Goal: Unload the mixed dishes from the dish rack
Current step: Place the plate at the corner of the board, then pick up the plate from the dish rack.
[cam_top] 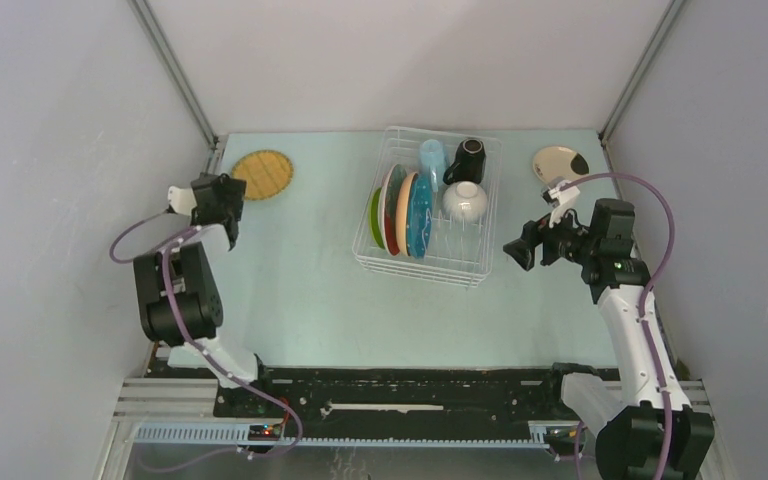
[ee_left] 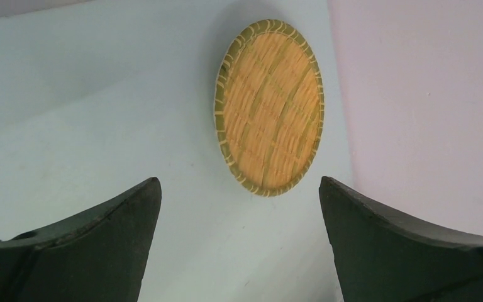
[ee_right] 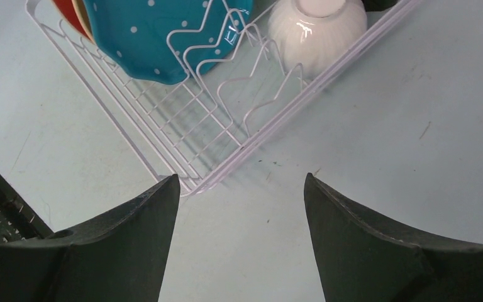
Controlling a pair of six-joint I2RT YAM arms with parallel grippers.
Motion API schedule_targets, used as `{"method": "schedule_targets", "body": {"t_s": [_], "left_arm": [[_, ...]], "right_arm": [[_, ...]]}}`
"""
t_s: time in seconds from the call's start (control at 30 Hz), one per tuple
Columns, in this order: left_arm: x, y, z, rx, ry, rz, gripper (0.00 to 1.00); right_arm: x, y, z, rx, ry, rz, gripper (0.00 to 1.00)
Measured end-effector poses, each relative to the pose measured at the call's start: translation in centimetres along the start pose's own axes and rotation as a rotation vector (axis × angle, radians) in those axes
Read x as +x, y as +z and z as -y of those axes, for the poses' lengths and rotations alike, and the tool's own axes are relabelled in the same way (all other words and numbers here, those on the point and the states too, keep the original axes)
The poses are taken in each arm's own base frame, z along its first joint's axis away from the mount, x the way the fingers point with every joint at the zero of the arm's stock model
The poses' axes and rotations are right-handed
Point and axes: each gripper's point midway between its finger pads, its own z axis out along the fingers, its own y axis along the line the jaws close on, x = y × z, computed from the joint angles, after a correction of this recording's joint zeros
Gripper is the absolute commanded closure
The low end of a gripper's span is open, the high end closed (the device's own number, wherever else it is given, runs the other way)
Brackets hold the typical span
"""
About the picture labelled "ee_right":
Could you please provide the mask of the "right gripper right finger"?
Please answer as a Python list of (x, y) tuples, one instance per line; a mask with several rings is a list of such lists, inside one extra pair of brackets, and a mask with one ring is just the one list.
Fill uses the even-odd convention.
[(313, 174), (304, 204), (326, 301), (483, 301), (483, 244), (393, 220)]

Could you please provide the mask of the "blue polka dot plate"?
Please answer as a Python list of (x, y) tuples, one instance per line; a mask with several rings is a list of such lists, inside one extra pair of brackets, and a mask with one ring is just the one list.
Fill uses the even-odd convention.
[(253, 1), (85, 1), (97, 47), (130, 77), (173, 85), (234, 50)]

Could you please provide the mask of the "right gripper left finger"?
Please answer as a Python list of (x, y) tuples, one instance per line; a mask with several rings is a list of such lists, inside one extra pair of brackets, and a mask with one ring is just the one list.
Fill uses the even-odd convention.
[(0, 301), (157, 301), (179, 198), (171, 175), (47, 238), (0, 243)]

